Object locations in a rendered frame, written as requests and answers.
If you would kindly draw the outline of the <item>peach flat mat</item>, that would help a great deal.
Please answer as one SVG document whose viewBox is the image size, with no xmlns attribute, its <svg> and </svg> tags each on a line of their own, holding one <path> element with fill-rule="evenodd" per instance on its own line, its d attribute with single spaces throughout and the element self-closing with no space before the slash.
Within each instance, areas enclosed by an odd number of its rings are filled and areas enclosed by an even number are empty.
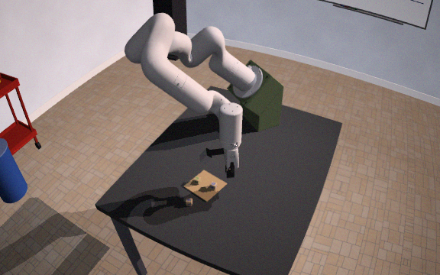
<svg viewBox="0 0 440 275">
<path fill-rule="evenodd" d="M 184 187 L 196 194 L 198 197 L 204 199 L 206 202 L 208 202 L 216 193 L 227 185 L 226 182 L 220 180 L 205 170 L 203 170 L 197 176 L 201 177 L 201 182 L 199 185 L 193 182 L 193 178 Z M 210 189 L 209 185 L 212 181 L 217 183 L 217 188 L 215 190 Z"/>
</svg>

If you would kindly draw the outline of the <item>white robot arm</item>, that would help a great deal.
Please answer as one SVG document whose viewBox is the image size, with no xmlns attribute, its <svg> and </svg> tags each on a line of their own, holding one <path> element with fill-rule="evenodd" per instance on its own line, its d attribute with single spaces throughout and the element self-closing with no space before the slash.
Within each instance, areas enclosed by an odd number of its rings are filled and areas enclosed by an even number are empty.
<svg viewBox="0 0 440 275">
<path fill-rule="evenodd" d="M 252 96 L 261 86 L 262 71 L 257 66 L 247 66 L 247 69 L 224 47 L 225 40 L 218 28 L 205 27 L 190 40 L 187 35 L 175 31 L 169 15 L 157 13 L 126 43 L 125 56 L 132 63 L 140 63 L 149 81 L 193 112 L 211 111 L 218 121 L 220 115 L 220 145 L 238 147 L 241 144 L 242 107 L 228 103 L 216 91 L 207 91 L 167 59 L 168 54 L 177 55 L 184 66 L 193 68 L 214 53 L 209 68 L 233 85 L 237 97 Z"/>
</svg>

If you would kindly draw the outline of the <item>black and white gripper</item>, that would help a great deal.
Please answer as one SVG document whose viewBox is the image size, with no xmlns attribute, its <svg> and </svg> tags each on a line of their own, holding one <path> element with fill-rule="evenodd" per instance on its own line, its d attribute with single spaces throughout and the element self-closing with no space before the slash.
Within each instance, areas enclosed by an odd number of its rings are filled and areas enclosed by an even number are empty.
<svg viewBox="0 0 440 275">
<path fill-rule="evenodd" d="M 235 177 L 235 175 L 231 173 L 234 173 L 234 169 L 238 168 L 238 147 L 223 147 L 225 153 L 225 172 L 226 169 L 228 169 L 227 178 Z"/>
</svg>

